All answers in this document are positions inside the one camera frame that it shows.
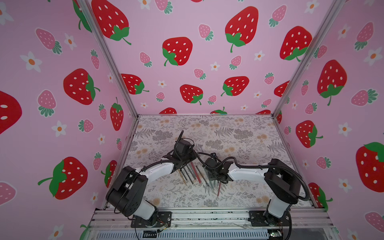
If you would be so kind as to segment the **dark blue striped pencil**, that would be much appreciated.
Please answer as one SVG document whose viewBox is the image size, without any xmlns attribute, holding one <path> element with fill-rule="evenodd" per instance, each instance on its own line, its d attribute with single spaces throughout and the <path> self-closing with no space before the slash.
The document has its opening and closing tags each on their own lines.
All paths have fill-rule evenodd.
<svg viewBox="0 0 384 240">
<path fill-rule="evenodd" d="M 187 169 L 186 168 L 183 168 L 184 169 L 184 172 L 187 174 L 188 176 L 188 179 L 189 181 L 192 183 L 192 185 L 194 184 L 194 181 L 192 180 L 192 178 L 190 177 L 189 173 L 187 172 Z"/>
</svg>

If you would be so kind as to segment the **yellow pencil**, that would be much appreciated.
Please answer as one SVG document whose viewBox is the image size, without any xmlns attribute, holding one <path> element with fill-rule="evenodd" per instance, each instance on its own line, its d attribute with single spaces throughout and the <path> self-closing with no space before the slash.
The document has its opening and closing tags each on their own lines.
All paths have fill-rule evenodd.
<svg viewBox="0 0 384 240">
<path fill-rule="evenodd" d="M 181 178 L 183 180 L 183 183 L 187 186 L 188 180 L 187 180 L 186 176 L 184 175 L 182 170 L 179 170 L 179 173 L 180 173 L 180 176 L 181 176 Z"/>
</svg>

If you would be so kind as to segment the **red striped pencil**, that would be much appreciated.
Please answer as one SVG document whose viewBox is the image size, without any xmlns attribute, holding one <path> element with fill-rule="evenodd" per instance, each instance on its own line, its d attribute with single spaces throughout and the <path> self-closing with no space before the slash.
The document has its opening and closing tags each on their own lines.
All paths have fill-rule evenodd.
<svg viewBox="0 0 384 240">
<path fill-rule="evenodd" d="M 191 167 L 192 167 L 192 169 L 193 169 L 193 171 L 194 171 L 194 174 L 195 174 L 195 176 L 196 176 L 196 178 L 197 178 L 197 181 L 198 181 L 199 184 L 201 185 L 201 184 L 202 184 L 202 181 L 201 181 L 201 178 L 200 178 L 200 176 L 199 176 L 199 174 L 198 174 L 198 172 L 197 172 L 197 169 L 196 169 L 195 165 L 194 165 L 193 163 L 190 163 L 190 165 L 191 165 Z"/>
</svg>

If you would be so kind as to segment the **blue pencil with clear cap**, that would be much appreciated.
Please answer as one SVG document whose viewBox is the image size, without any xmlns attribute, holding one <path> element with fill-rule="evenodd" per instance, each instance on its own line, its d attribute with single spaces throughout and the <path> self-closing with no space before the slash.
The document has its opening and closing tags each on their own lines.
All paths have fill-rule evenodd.
<svg viewBox="0 0 384 240">
<path fill-rule="evenodd" d="M 191 172 L 191 175 L 193 176 L 193 178 L 198 181 L 198 177 L 195 173 L 195 171 L 193 170 L 193 167 L 191 166 L 191 164 L 188 164 L 188 168 L 189 168 L 189 171 Z"/>
</svg>

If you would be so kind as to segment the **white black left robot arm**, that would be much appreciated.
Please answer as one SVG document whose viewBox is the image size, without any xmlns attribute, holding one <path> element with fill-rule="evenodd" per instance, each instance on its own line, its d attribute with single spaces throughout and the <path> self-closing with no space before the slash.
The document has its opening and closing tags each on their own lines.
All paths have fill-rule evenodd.
<svg viewBox="0 0 384 240">
<path fill-rule="evenodd" d="M 110 187 L 106 201 L 125 217 L 135 215 L 147 221 L 149 225 L 154 225 L 159 210 L 144 199 L 147 185 L 176 172 L 196 158 L 197 153 L 194 150 L 186 150 L 182 154 L 165 155 L 159 161 L 141 169 L 127 166 L 121 170 Z"/>
</svg>

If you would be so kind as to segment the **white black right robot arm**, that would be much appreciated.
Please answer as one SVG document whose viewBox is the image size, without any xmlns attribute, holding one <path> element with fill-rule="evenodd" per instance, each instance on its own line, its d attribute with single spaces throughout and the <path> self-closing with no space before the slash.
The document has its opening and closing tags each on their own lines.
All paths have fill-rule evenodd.
<svg viewBox="0 0 384 240">
<path fill-rule="evenodd" d="M 302 176 L 278 159 L 272 159 L 267 165 L 241 165 L 236 158 L 229 157 L 222 162 L 214 157 L 203 162 L 211 180 L 223 184 L 233 181 L 265 182 L 274 193 L 266 210 L 249 221 L 261 226 L 277 226 L 289 216 L 290 208 L 299 200 L 309 201 L 310 190 Z"/>
</svg>

